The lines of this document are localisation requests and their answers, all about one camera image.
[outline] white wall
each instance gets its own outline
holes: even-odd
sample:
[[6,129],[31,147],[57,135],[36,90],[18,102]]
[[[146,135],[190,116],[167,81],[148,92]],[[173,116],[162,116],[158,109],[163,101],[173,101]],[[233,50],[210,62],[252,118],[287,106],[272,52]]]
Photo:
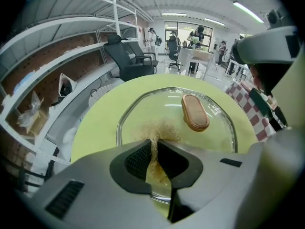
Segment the white wall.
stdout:
[[[187,23],[187,21],[179,20],[179,19],[177,19],[177,20],[169,20],[169,19],[167,19],[167,20],[155,20],[154,22],[149,23],[149,27],[153,27],[155,32],[157,33],[157,35],[162,38],[162,44],[161,44],[160,47],[158,47],[158,53],[165,53],[165,50],[164,50],[164,44],[165,44],[165,24],[164,24],[164,22],[165,21],[168,21],[168,22],[170,22],[170,21],[176,22],[177,21],[177,22]],[[197,22],[194,22],[194,21],[189,21],[189,23],[198,24]],[[229,52],[231,50],[231,47],[234,43],[235,38],[239,38],[238,34],[229,33],[228,31],[221,30],[219,28],[213,27],[208,23],[202,22],[200,24],[213,29],[209,51],[213,51],[215,38],[221,38],[222,40],[227,41],[227,45],[230,47],[228,49]]]

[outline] yellow table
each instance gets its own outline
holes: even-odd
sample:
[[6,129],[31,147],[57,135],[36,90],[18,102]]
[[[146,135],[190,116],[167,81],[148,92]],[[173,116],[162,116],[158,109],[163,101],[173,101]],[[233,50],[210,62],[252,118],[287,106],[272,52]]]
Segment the yellow table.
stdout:
[[142,94],[170,86],[201,92],[212,98],[234,123],[239,153],[247,153],[257,142],[253,127],[243,110],[225,92],[188,76],[157,74],[125,82],[104,95],[86,114],[76,133],[71,161],[98,151],[116,147],[116,129],[127,108]]

